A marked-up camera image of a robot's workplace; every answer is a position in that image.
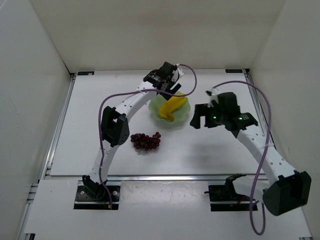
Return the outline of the yellow fake banana bunch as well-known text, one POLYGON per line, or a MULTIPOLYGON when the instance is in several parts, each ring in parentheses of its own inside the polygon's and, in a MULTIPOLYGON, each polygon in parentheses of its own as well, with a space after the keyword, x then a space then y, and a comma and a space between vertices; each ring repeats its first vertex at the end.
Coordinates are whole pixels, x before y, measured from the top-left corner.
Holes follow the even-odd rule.
POLYGON ((187 102, 187 100, 188 99, 185 96, 173 96, 169 100, 166 100, 164 104, 161 106, 161 108, 158 110, 160 117, 173 122, 175 120, 173 112, 181 108, 187 102))

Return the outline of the purple fake grape bunch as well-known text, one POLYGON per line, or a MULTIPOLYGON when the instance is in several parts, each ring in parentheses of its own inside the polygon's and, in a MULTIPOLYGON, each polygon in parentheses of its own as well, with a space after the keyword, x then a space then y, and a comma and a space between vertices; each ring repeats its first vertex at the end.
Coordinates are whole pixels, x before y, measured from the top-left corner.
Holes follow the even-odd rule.
POLYGON ((136 150, 156 150, 161 143, 161 134, 159 132, 153 135, 135 133, 130 136, 130 141, 136 150))

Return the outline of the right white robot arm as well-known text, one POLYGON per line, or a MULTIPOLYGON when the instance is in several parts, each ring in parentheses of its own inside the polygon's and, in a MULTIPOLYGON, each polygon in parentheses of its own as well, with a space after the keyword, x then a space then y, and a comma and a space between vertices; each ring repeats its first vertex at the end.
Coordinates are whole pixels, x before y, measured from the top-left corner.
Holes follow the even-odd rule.
POLYGON ((206 128, 224 126, 257 162, 264 158, 262 170, 270 186, 262 194, 262 202, 272 215, 280 216, 306 205, 312 183, 310 175, 306 171, 297 171, 274 146, 268 146, 266 136, 258 133, 258 121, 251 113, 241 112, 233 92, 221 93, 213 88, 206 94, 209 102, 195 105, 190 125, 199 129, 201 117, 204 117, 206 128))

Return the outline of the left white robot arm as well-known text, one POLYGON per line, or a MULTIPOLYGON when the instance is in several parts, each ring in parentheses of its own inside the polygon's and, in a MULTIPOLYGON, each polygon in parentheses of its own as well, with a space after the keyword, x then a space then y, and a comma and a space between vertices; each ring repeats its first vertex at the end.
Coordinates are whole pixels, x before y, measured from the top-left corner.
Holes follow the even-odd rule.
POLYGON ((181 87, 177 81, 185 74, 178 65, 165 62, 159 69, 148 73, 128 97, 117 106, 104 107, 98 111, 99 151, 89 174, 82 176, 85 193, 94 201, 111 196, 106 182, 108 172, 118 148, 130 137, 129 122, 134 114, 157 94, 172 97, 181 87))

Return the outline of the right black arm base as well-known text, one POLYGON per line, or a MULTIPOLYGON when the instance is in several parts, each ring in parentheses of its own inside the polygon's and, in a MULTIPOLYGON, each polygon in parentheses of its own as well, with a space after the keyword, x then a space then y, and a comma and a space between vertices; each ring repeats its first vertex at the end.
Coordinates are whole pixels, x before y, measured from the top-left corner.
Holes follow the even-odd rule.
POLYGON ((209 185, 204 192, 209 196, 211 212, 248 212, 250 198, 232 193, 225 185, 209 185))

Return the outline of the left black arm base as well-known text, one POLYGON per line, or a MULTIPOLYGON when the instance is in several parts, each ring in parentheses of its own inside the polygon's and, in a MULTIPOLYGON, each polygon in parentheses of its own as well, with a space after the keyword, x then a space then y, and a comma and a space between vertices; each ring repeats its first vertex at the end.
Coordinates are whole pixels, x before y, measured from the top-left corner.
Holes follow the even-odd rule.
POLYGON ((74 198, 73 208, 75 210, 118 210, 121 186, 107 185, 111 196, 103 186, 99 186, 96 193, 92 193, 82 182, 78 182, 74 198))

